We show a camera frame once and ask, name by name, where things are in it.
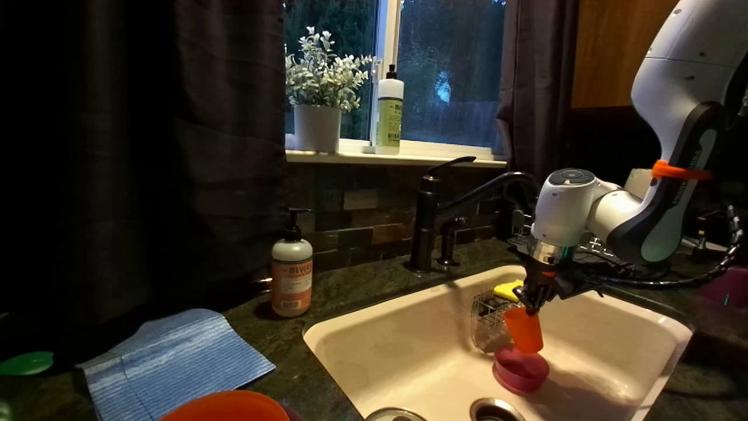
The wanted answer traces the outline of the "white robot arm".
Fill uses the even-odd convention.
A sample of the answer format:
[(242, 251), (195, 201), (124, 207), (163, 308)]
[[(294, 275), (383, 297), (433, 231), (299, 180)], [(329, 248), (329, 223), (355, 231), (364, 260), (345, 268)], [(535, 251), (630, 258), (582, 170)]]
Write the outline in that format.
[(631, 195), (590, 169), (551, 170), (535, 200), (532, 237), (548, 258), (527, 264), (520, 303), (540, 311), (557, 297), (600, 285), (671, 289), (667, 275), (682, 225), (719, 144), (740, 125), (745, 92), (748, 0), (678, 0), (631, 83), (631, 106), (648, 127)]

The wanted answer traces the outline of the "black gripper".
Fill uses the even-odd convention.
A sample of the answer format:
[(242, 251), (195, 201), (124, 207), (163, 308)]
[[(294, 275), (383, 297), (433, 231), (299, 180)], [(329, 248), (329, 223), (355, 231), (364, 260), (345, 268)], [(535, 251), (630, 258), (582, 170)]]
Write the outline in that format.
[(551, 299), (570, 299), (579, 293), (572, 284), (572, 260), (551, 258), (540, 263), (533, 255), (520, 252), (520, 263), (527, 272), (524, 284), (514, 290), (529, 314), (537, 314)]

